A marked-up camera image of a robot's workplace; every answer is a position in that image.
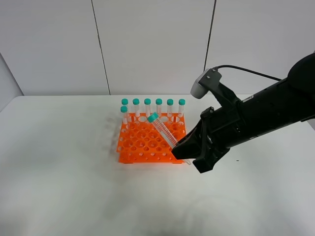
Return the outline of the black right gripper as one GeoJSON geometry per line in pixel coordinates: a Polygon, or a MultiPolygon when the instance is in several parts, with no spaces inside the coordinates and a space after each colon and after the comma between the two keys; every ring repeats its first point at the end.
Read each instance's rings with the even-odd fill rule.
{"type": "Polygon", "coordinates": [[[210,107],[200,120],[172,149],[178,160],[194,159],[200,173],[211,171],[231,147],[244,142],[244,112],[242,106],[210,107]]]}

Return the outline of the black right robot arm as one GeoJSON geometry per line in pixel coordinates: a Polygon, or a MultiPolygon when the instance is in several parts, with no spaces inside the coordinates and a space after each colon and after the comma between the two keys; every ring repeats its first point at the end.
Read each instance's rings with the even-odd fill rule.
{"type": "Polygon", "coordinates": [[[314,54],[294,64],[285,79],[244,100],[220,79],[218,69],[210,69],[198,81],[221,105],[203,111],[194,131],[201,147],[193,164],[200,173],[211,171],[231,147],[315,117],[314,54]]]}

